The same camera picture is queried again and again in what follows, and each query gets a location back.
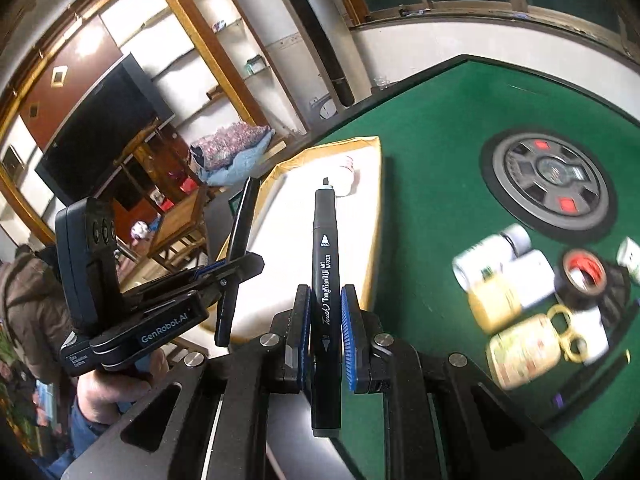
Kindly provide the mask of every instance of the yellow cap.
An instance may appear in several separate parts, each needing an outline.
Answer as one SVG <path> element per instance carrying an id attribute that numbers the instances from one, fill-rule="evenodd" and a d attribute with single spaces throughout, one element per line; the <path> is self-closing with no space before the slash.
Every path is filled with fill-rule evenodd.
<path id="1" fill-rule="evenodd" d="M 497 332 L 522 311 L 516 291 L 501 274 L 494 274 L 469 291 L 469 307 L 487 334 Z"/>

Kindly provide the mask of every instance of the red square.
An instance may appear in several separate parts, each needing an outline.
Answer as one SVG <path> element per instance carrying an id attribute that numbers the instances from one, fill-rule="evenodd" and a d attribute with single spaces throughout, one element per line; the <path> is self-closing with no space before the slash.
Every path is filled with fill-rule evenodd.
<path id="1" fill-rule="evenodd" d="M 563 196 L 563 197 L 560 197 L 558 200 L 560 201 L 560 209 L 562 209 L 562 211 L 565 211 L 566 213 L 578 212 L 578 209 L 575 206 L 575 202 L 573 198 Z"/>

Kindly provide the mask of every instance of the human hand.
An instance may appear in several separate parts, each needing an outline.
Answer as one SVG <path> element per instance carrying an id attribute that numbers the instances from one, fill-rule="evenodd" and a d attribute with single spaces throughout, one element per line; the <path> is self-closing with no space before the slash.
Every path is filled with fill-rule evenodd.
<path id="1" fill-rule="evenodd" d="M 120 418 L 118 402 L 141 399 L 168 371 L 169 365 L 161 349 L 150 355 L 149 381 L 92 370 L 78 377 L 78 408 L 90 422 L 113 424 Z"/>

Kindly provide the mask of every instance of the wooden table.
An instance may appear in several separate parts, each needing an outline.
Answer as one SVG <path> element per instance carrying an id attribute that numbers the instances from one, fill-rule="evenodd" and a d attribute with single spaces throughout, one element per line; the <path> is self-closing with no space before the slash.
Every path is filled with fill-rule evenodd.
<path id="1" fill-rule="evenodd" d="M 151 240 L 147 257 L 154 259 L 169 272 L 177 272 L 178 264 L 195 250 L 207 252 L 202 209 L 207 200 L 207 186 L 194 190 L 162 216 Z"/>

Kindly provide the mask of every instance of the brown jacket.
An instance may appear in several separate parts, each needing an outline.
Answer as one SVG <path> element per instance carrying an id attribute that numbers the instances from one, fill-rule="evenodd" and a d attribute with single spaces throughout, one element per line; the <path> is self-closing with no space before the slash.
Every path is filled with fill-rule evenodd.
<path id="1" fill-rule="evenodd" d="M 73 330 L 62 284 L 33 254 L 0 267 L 0 320 L 18 357 L 41 382 L 58 382 L 58 351 Z"/>

